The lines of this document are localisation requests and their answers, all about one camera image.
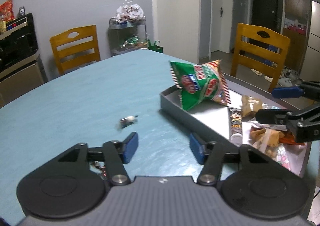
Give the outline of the clear pink candy packet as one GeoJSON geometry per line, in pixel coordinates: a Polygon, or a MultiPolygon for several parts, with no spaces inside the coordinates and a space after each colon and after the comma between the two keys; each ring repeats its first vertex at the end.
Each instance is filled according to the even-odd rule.
{"type": "Polygon", "coordinates": [[[304,157],[306,153],[305,145],[280,145],[274,160],[287,170],[299,175],[302,171],[304,157]]]}

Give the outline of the tan nut snack bag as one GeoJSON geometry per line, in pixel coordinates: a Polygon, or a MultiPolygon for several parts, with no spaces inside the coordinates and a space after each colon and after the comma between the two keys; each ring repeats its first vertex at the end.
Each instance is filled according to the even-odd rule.
{"type": "Polygon", "coordinates": [[[242,95],[242,116],[253,118],[263,108],[261,99],[252,96],[242,95]]]}

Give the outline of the small orange snack packet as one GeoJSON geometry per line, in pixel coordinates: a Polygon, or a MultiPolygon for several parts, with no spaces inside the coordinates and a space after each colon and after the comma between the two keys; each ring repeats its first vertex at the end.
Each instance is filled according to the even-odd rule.
{"type": "Polygon", "coordinates": [[[290,131],[285,131],[281,134],[279,142],[287,145],[305,145],[305,143],[297,143],[295,136],[290,131]]]}

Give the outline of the grey storage tray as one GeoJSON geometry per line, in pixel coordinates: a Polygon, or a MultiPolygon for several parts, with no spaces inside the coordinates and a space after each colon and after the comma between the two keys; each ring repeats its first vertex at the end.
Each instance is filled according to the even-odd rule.
{"type": "MultiPolygon", "coordinates": [[[[264,104],[280,109],[297,110],[290,103],[272,97],[269,92],[233,76],[225,74],[229,88],[231,106],[241,108],[242,95],[256,97],[264,104]]],[[[195,132],[205,141],[216,141],[227,150],[235,151],[237,147],[229,141],[228,108],[212,101],[204,101],[189,111],[180,107],[179,91],[176,86],[167,88],[160,94],[161,110],[181,123],[189,131],[195,132]]],[[[316,177],[318,174],[319,144],[308,143],[305,147],[293,146],[288,151],[291,171],[300,177],[316,177]]]]}

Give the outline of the small wrapped chocolate balls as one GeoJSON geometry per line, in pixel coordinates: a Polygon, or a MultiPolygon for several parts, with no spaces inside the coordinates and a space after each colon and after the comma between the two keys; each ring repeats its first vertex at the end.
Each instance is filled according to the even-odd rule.
{"type": "Polygon", "coordinates": [[[119,120],[117,128],[119,130],[122,130],[130,125],[137,123],[137,121],[138,121],[138,115],[132,115],[132,116],[121,118],[119,120]]]}

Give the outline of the wooden chair right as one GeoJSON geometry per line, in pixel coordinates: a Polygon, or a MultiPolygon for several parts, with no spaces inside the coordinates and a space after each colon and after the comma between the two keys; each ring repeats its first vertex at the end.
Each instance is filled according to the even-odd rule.
{"type": "Polygon", "coordinates": [[[278,79],[280,78],[280,74],[284,67],[289,47],[290,39],[287,36],[279,34],[266,27],[238,23],[230,75],[233,77],[236,76],[239,65],[257,70],[263,75],[267,75],[268,77],[272,78],[272,82],[268,88],[268,92],[272,92],[272,90],[277,85],[278,79]],[[275,53],[258,45],[251,44],[244,41],[243,38],[248,38],[268,45],[272,45],[278,48],[279,52],[275,53]],[[265,63],[259,62],[255,58],[241,55],[241,51],[252,54],[255,57],[274,62],[277,64],[277,66],[272,67],[265,63]]]}

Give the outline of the wooden chair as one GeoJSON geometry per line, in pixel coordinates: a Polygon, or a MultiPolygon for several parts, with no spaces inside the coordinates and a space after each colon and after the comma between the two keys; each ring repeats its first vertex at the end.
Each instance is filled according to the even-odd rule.
{"type": "Polygon", "coordinates": [[[60,75],[84,64],[101,61],[95,25],[72,28],[52,36],[50,45],[60,75]]]}
{"type": "Polygon", "coordinates": [[[238,23],[230,75],[233,77],[236,76],[239,65],[257,70],[263,75],[267,75],[268,77],[272,78],[272,82],[268,88],[268,92],[272,92],[272,90],[277,85],[278,79],[280,78],[280,74],[284,67],[289,47],[290,39],[287,36],[279,34],[266,27],[238,23]],[[268,45],[272,45],[278,48],[279,52],[275,53],[258,45],[251,44],[244,41],[243,38],[248,38],[268,45]],[[252,54],[255,57],[274,62],[277,64],[277,66],[272,67],[265,63],[259,62],[255,58],[241,55],[241,51],[252,54]]]}

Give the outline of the green cracker snack bag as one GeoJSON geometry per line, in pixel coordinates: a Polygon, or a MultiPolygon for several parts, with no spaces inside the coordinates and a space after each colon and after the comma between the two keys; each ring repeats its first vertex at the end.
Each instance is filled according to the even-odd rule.
{"type": "Polygon", "coordinates": [[[204,64],[170,62],[172,79],[179,89],[180,105],[190,110],[203,101],[231,104],[229,88],[221,70],[221,60],[204,64]]]}

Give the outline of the green shopping bag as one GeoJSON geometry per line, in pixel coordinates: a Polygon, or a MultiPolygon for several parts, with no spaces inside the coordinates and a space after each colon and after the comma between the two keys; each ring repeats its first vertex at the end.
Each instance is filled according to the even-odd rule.
{"type": "Polygon", "coordinates": [[[158,52],[158,53],[163,53],[163,47],[161,47],[159,44],[160,44],[160,41],[159,40],[156,40],[154,41],[153,43],[150,41],[150,39],[147,39],[148,41],[148,49],[149,50],[152,50],[152,51],[155,51],[155,52],[158,52]]]}

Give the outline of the wooden chair centre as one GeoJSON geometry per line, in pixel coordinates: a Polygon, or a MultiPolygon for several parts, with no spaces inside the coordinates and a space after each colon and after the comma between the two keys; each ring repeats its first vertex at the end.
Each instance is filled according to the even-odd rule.
{"type": "Polygon", "coordinates": [[[60,75],[84,64],[101,61],[95,25],[72,28],[52,36],[50,45],[60,75]]]}

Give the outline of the black water dispenser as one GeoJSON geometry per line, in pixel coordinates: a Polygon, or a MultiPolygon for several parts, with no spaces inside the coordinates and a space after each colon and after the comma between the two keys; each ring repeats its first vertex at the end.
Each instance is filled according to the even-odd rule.
{"type": "Polygon", "coordinates": [[[28,13],[7,23],[1,34],[1,107],[48,82],[28,13]]]}

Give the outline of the white plastic bag on cart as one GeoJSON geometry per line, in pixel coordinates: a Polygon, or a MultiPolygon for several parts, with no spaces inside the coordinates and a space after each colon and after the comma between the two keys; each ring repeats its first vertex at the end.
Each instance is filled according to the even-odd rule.
{"type": "Polygon", "coordinates": [[[116,10],[116,19],[120,22],[137,22],[145,19],[143,9],[134,0],[125,0],[116,10]]]}

